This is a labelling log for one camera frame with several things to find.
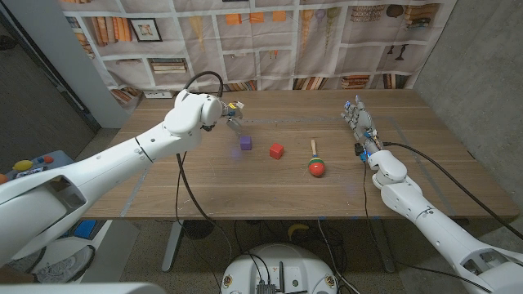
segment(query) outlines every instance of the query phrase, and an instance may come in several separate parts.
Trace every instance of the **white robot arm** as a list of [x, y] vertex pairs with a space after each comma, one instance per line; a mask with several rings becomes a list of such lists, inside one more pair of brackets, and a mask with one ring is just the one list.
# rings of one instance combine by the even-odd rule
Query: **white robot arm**
[[201, 129], [210, 131], [219, 117], [228, 116], [228, 124], [241, 117], [237, 105], [187, 90], [178, 94], [174, 106], [160, 124], [135, 138], [81, 162], [0, 185], [0, 266], [60, 237], [130, 176], [161, 158], [195, 149], [202, 140]]
[[[521, 291], [522, 254], [478, 241], [429, 203], [421, 188], [407, 176], [405, 165], [383, 149], [372, 118], [358, 96], [355, 105], [346, 103], [342, 117], [354, 130], [355, 138], [363, 141], [360, 156], [377, 171], [373, 183], [381, 190], [385, 205], [415, 224], [459, 276], [492, 293]], [[468, 282], [463, 285], [470, 293], [487, 293]]]

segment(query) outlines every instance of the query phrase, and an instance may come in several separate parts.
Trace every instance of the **yellow object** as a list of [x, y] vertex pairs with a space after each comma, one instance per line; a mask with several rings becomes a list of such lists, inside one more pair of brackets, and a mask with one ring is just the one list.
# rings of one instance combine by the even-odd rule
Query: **yellow object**
[[33, 162], [30, 160], [20, 160], [18, 163], [15, 163], [15, 166], [13, 167], [14, 170], [17, 171], [27, 171], [33, 166]]
[[297, 229], [309, 229], [309, 226], [304, 224], [294, 224], [288, 227], [287, 235], [289, 241], [293, 241], [293, 233]]

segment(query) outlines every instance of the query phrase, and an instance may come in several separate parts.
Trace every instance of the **bookshelf backdrop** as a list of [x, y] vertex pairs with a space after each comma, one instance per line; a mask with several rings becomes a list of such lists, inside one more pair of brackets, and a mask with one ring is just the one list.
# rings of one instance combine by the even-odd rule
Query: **bookshelf backdrop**
[[242, 91], [412, 88], [456, 0], [59, 3], [110, 90]]

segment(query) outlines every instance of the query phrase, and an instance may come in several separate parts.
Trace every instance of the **maraca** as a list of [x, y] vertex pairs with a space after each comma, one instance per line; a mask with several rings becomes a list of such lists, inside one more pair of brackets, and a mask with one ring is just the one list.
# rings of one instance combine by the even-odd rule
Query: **maraca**
[[316, 141], [311, 140], [312, 147], [312, 159], [309, 161], [309, 172], [314, 176], [321, 176], [325, 172], [325, 164], [321, 158], [318, 157], [316, 153]]

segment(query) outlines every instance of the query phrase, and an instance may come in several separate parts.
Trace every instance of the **blue object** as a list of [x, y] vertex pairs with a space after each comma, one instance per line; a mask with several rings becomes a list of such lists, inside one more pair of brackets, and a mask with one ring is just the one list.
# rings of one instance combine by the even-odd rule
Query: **blue object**
[[89, 239], [89, 236], [91, 235], [92, 229], [96, 225], [96, 220], [82, 220], [80, 225], [76, 227], [76, 229], [73, 232], [73, 235], [75, 237], [79, 238], [85, 238]]
[[241, 136], [239, 138], [239, 147], [242, 150], [253, 149], [253, 139], [251, 139], [251, 136]]

